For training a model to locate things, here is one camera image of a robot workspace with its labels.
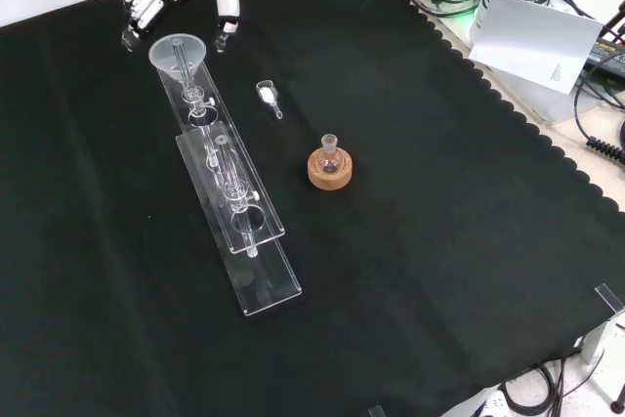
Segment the white powder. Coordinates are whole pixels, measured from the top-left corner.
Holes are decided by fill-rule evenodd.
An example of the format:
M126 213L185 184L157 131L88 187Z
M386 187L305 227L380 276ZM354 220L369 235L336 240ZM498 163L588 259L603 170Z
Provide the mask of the white powder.
M273 94L273 90L271 88L261 88L259 93L265 103L272 104L275 102L275 95Z

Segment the electronic device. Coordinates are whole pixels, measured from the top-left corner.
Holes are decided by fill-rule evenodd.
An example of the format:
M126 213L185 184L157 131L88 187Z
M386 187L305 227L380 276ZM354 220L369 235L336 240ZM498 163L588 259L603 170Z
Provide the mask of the electronic device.
M606 36L610 28L614 28L619 23L621 23L624 19L625 19L625 0L623 1L623 3L621 3L621 5L618 6L618 13L605 24L605 27L602 29L602 32L599 35L601 37ZM618 33L619 34L625 33L625 25L621 26Z
M614 54L618 51L625 52L625 46L599 38L595 41L595 45L588 56L584 68L590 69L601 60L607 58L610 54ZM595 74L602 75L605 78L625 85L625 56L618 56L611 61L602 63L595 71Z

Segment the clear funnel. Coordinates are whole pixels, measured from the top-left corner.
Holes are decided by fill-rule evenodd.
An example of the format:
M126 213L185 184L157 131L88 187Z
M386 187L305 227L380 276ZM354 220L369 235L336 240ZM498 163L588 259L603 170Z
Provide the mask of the clear funnel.
M156 41L149 48L149 61L159 70L178 82L183 82L183 72L178 66L174 45L181 45L185 51L188 69L195 75L206 57L206 45L197 36L184 33L170 34Z

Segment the power strip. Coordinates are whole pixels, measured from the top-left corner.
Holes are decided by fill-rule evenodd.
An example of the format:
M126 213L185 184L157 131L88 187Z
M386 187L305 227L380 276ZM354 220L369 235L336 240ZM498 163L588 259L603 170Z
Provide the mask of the power strip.
M501 391L490 395L479 417L512 417L508 402Z

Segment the wooden flask stand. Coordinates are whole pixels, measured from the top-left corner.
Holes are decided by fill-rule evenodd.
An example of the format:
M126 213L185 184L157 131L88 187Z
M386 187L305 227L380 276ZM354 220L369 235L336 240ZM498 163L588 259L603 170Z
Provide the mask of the wooden flask stand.
M316 167L316 158L321 153L321 148L318 148L311 156L309 156L309 179L311 183L323 190L335 190L343 188L352 178L352 158L342 148L338 150L343 154L345 165L343 169L338 173L323 173Z

